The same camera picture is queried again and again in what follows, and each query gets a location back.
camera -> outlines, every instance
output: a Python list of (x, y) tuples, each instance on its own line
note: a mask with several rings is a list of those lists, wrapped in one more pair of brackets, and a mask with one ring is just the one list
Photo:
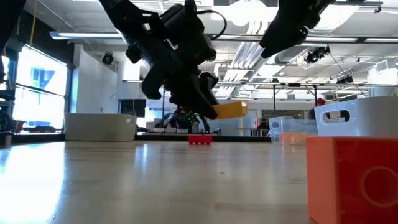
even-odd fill
[(330, 54), (329, 45), (327, 47), (317, 47), (315, 50), (309, 51), (304, 61), (307, 63), (317, 63), (326, 54)]
[(113, 62), (114, 58), (112, 52), (105, 52), (105, 55), (102, 58), (102, 63), (104, 63), (105, 65), (112, 65)]
[(354, 83), (353, 77), (351, 75), (346, 75), (342, 78), (337, 79), (336, 84), (348, 84)]

clear plastic bin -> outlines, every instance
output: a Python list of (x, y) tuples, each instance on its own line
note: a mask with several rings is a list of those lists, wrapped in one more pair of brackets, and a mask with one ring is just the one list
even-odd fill
[(292, 117), (269, 118), (269, 134), (272, 142), (279, 142), (284, 132), (318, 134), (315, 120), (293, 119)]

red object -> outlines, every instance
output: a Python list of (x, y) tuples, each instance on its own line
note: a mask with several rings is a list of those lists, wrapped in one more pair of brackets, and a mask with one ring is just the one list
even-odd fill
[(322, 98), (318, 98), (317, 99), (317, 104), (318, 105), (325, 105), (325, 103), (326, 103), (326, 101), (324, 99), (322, 99)]
[(308, 213), (320, 224), (398, 223), (398, 139), (307, 138)]
[(213, 136), (210, 135), (191, 135), (188, 136), (189, 144), (211, 144)]

person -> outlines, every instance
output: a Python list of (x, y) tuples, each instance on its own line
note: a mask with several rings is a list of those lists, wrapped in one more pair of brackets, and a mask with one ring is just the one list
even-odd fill
[[(323, 105), (325, 105), (325, 103), (326, 103), (326, 101), (324, 99), (322, 99), (322, 98), (318, 98), (317, 99), (317, 105), (318, 106), (323, 106)], [(315, 108), (310, 109), (310, 111), (308, 112), (308, 119), (311, 119), (311, 120), (315, 120), (316, 119), (316, 117), (315, 117)]]
[[(269, 124), (268, 124), (267, 120), (262, 118), (260, 125), (257, 127), (257, 129), (268, 129), (269, 130)], [(262, 136), (266, 135), (266, 132), (264, 130), (261, 132), (262, 132)]]

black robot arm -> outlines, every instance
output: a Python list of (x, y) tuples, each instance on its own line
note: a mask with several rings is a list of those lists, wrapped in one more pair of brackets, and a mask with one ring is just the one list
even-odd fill
[(166, 124), (164, 124), (164, 121), (167, 120), (170, 117), (170, 115), (172, 115), (172, 114), (173, 113), (165, 114), (163, 116), (162, 120), (155, 124), (155, 128), (166, 128), (169, 125), (170, 121)]
[(210, 127), (209, 127), (209, 124), (207, 123), (206, 118), (205, 118), (204, 116), (200, 115), (200, 114), (199, 114), (199, 118), (200, 118), (200, 119), (202, 120), (202, 122), (203, 122), (203, 127), (205, 128), (205, 132), (206, 132), (206, 133), (209, 133), (209, 132), (210, 132)]
[[(347, 1), (365, 2), (365, 0)], [(261, 56), (267, 58), (302, 44), (307, 38), (308, 29), (315, 28), (320, 21), (320, 14), (335, 2), (336, 0), (279, 0), (277, 15), (260, 41), (260, 46), (264, 47)]]
[(26, 0), (7, 1), (2, 4), (0, 10), (0, 83), (4, 82), (4, 76), (6, 75), (1, 55), (6, 48), (7, 41), (14, 30), (25, 3)]
[(194, 0), (175, 4), (162, 15), (143, 11), (129, 0), (99, 0), (115, 28), (128, 44), (132, 63), (143, 59), (150, 66), (142, 82), (149, 99), (160, 99), (163, 85), (171, 92), (170, 102), (210, 119), (217, 117), (218, 102), (211, 89), (218, 79), (201, 74), (198, 65), (214, 60), (216, 51), (198, 18)]

